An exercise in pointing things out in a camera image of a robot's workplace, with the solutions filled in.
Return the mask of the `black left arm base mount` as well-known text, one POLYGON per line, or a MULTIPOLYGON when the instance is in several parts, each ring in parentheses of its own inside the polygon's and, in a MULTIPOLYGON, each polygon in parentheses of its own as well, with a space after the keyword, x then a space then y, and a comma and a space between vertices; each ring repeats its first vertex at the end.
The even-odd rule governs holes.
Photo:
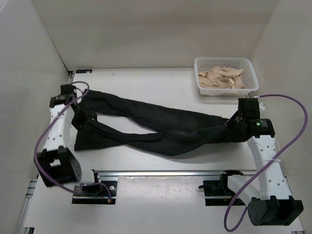
POLYGON ((74 187, 72 204, 115 205, 117 198, 116 176, 102 176, 100 184, 82 183, 74 187))

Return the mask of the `black trousers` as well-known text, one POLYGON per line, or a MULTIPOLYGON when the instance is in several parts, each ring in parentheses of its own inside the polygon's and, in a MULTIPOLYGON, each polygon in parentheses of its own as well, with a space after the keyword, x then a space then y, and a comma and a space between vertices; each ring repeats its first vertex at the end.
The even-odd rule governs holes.
POLYGON ((82 103, 95 113, 126 117, 149 134, 127 134, 93 119, 77 132, 74 150, 86 151, 128 145, 165 156, 188 153, 205 144, 245 142, 238 129, 228 128, 226 118, 149 104, 90 90, 82 103))

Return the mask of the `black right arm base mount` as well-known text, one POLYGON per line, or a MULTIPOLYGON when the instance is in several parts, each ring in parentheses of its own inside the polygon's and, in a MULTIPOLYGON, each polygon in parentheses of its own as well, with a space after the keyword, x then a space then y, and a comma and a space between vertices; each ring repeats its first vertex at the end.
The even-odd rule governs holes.
POLYGON ((235 192, 228 188, 229 176, 244 174, 237 170, 225 170, 218 179, 204 180, 198 188, 203 190, 205 196, 205 206, 228 206, 235 192))

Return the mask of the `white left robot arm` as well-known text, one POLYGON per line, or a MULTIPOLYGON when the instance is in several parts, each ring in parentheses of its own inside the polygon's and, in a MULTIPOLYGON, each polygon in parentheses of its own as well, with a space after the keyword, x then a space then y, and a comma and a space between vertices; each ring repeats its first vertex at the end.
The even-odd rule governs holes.
POLYGON ((91 195, 102 190, 101 181, 94 170, 83 170, 68 148, 72 120, 80 110, 77 95, 60 94, 52 97, 49 104, 50 126, 43 133, 47 135, 41 152, 35 149, 35 165, 47 187, 67 183, 83 183, 91 195))

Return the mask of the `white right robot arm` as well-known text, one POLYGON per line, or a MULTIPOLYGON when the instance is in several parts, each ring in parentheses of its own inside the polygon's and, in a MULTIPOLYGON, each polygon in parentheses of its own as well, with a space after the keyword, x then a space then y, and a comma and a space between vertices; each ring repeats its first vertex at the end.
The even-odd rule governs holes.
POLYGON ((226 126, 236 127, 242 133, 251 135, 247 144, 252 152, 257 172, 249 179, 244 175, 230 175, 219 182, 219 190, 223 194, 235 193, 224 215, 224 228, 228 232, 233 232, 242 222, 242 219, 239 219, 231 229, 227 226, 229 212, 238 198, 246 205, 243 214, 248 215, 254 226, 291 225, 304 208, 301 200, 293 198, 278 157, 299 139, 306 126, 304 125, 279 151, 275 148, 272 122, 269 119, 261 119, 259 114, 245 116, 235 113, 226 126))

